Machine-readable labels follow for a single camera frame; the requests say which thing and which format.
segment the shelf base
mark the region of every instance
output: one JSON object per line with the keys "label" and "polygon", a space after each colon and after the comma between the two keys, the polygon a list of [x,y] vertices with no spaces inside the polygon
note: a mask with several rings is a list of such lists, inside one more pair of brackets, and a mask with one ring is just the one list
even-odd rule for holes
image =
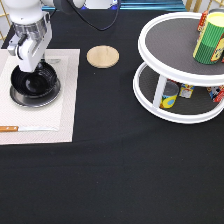
{"label": "shelf base", "polygon": [[212,102],[205,87],[196,87],[192,98],[177,97],[170,109],[153,106],[154,94],[159,75],[144,62],[136,71],[133,88],[138,101],[154,115],[168,121],[193,124],[208,121],[216,117],[224,108],[224,101]]}

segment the black pot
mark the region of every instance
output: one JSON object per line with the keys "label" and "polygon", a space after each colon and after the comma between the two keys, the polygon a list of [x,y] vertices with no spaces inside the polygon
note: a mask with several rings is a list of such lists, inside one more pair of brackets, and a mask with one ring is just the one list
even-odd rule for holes
{"label": "black pot", "polygon": [[11,75],[12,86],[25,97],[40,98],[51,92],[57,82],[54,68],[40,62],[33,73],[23,72],[17,66]]}

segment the wooden coaster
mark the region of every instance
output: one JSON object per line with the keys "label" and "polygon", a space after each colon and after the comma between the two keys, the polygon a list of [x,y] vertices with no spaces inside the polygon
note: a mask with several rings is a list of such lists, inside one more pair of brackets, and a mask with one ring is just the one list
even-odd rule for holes
{"label": "wooden coaster", "polygon": [[119,53],[109,46],[97,46],[87,53],[87,61],[97,68],[109,68],[119,60]]}

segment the white turntable shelf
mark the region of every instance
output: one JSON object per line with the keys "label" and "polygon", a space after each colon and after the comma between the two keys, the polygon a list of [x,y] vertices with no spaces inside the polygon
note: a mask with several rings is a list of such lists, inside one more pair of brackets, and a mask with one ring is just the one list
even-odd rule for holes
{"label": "white turntable shelf", "polygon": [[[217,116],[224,101],[212,102],[206,87],[224,84],[224,64],[200,64],[193,58],[200,13],[170,13],[145,25],[139,37],[139,52],[145,61],[137,70],[133,88],[148,111],[177,123],[199,123]],[[190,99],[177,97],[170,109],[159,108],[167,78],[194,85]]]}

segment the yellow cylindrical can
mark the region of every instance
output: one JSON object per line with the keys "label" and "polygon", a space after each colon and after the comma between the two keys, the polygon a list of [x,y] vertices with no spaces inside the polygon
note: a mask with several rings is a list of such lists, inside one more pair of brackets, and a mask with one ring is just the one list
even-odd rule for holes
{"label": "yellow cylindrical can", "polygon": [[205,26],[195,47],[193,57],[203,64],[214,64],[224,50],[224,13],[207,16]]}
{"label": "yellow cylindrical can", "polygon": [[167,81],[160,103],[160,108],[171,108],[176,101],[178,92],[178,85],[172,81]]}

